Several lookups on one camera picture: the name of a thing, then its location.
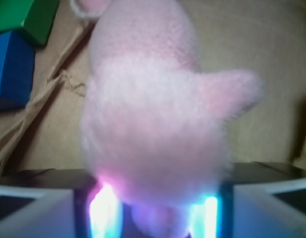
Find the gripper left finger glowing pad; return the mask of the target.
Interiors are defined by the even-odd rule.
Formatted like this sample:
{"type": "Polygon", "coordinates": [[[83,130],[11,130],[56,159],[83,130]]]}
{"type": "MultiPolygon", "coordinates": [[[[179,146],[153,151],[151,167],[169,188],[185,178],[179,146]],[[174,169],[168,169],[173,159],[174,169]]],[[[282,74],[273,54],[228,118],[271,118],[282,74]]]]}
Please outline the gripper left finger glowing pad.
{"type": "Polygon", "coordinates": [[[0,238],[119,238],[122,205],[82,169],[0,178],[0,238]]]}

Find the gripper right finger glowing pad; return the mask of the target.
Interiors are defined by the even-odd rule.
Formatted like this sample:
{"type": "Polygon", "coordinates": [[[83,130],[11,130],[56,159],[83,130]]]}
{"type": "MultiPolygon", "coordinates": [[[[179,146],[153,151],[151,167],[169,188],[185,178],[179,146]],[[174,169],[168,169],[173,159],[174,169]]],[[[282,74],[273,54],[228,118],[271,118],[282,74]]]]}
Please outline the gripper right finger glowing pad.
{"type": "Polygon", "coordinates": [[[191,238],[306,238],[306,170],[235,163],[220,193],[193,210],[191,238]]]}

